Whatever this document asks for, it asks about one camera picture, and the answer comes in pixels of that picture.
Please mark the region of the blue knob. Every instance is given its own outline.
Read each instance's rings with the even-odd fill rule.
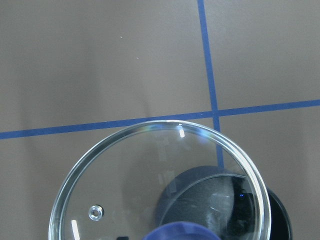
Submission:
[[[176,221],[162,225],[142,240],[221,240],[212,231],[193,222]]]

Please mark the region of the blue tape line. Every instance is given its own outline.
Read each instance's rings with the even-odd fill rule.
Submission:
[[[208,36],[205,4],[203,0],[198,0],[197,3],[198,3],[201,35],[202,35],[205,68],[206,68],[206,75],[208,80],[209,94],[210,94],[210,101],[211,101],[211,109],[212,109],[212,115],[213,115],[213,128],[216,131],[220,132],[219,115],[217,115],[218,101],[217,101],[217,94],[216,94],[214,69],[213,69],[213,64],[211,60],[211,51],[210,51],[210,43],[209,43],[209,36]],[[224,159],[223,159],[222,148],[218,145],[216,145],[216,157],[217,157],[218,166],[220,168],[223,168]]]
[[[219,110],[219,117],[320,106],[320,99]]]
[[[7,132],[0,132],[0,139],[13,139],[13,138],[31,137],[31,136],[39,136],[39,135],[62,134],[62,133],[89,131],[89,130],[97,130],[97,129],[119,128],[119,127],[126,127],[126,126],[131,126],[133,124],[138,124],[146,121],[154,121],[154,120],[192,120],[192,119],[204,119],[204,118],[212,118],[212,112],[203,111],[203,112],[176,114],[176,115],[134,118],[134,119],[117,120],[117,121],[105,121],[105,122],[85,123],[85,124],[67,125],[67,126],[54,126],[54,127],[36,128],[36,129],[29,129],[29,130],[7,131]]]
[[[208,37],[208,30],[207,30],[205,5],[203,0],[198,0],[198,11],[199,11],[199,18],[200,18],[205,68],[206,68],[207,80],[209,85],[211,108],[212,108],[213,114],[216,114],[218,111],[218,101],[217,101],[217,95],[216,95],[214,69],[211,61],[211,52],[210,52],[210,44],[209,44],[209,37]]]

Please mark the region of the black pot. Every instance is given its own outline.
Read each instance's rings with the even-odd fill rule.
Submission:
[[[178,175],[163,191],[156,209],[157,226],[193,222],[222,240],[251,240],[254,232],[254,196],[245,176],[215,166],[199,166]],[[270,240],[292,240],[288,213],[267,188],[271,208]]]

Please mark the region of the glass pot lid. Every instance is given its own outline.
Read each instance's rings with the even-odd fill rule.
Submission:
[[[97,143],[56,197],[50,240],[141,240],[189,222],[220,239],[268,240],[265,184],[247,154],[206,126],[148,121]]]

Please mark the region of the dark blue object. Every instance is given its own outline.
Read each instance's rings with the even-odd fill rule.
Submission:
[[[199,224],[176,221],[156,228],[142,240],[220,240],[220,238]]]
[[[245,191],[248,184],[245,176],[216,166],[191,168],[175,177],[162,192],[155,223],[161,226],[187,221],[206,227],[223,240],[251,239],[250,234],[255,230],[255,206],[252,193]],[[292,227],[284,205],[269,188],[266,189],[271,208],[270,240],[292,240]],[[208,215],[211,211],[207,210],[212,206],[221,213],[218,217],[215,212]],[[219,222],[224,219],[219,218],[223,214],[228,219],[225,226]]]

